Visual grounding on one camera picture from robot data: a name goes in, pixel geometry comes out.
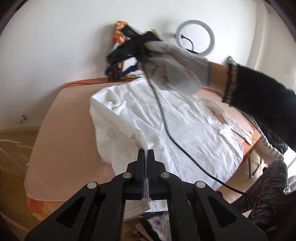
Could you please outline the right forearm black sleeve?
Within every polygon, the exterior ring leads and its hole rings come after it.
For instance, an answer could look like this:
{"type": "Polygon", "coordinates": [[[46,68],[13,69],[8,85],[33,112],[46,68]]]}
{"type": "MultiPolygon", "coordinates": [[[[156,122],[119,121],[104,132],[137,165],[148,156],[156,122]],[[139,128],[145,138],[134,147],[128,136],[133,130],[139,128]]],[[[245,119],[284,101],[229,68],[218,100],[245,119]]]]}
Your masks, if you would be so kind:
{"type": "Polygon", "coordinates": [[[295,150],[295,92],[241,65],[211,62],[210,87],[222,101],[249,114],[295,150]]]}

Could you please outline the grey gloved right hand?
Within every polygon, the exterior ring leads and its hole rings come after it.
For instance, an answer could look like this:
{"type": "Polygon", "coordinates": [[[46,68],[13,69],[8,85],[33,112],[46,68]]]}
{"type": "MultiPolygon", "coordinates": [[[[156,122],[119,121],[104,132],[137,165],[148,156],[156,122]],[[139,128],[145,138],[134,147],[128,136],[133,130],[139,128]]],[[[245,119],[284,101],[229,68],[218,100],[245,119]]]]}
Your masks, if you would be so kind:
{"type": "Polygon", "coordinates": [[[192,95],[210,86],[211,65],[206,58],[162,41],[149,41],[144,46],[151,54],[142,67],[160,89],[192,95]]]}

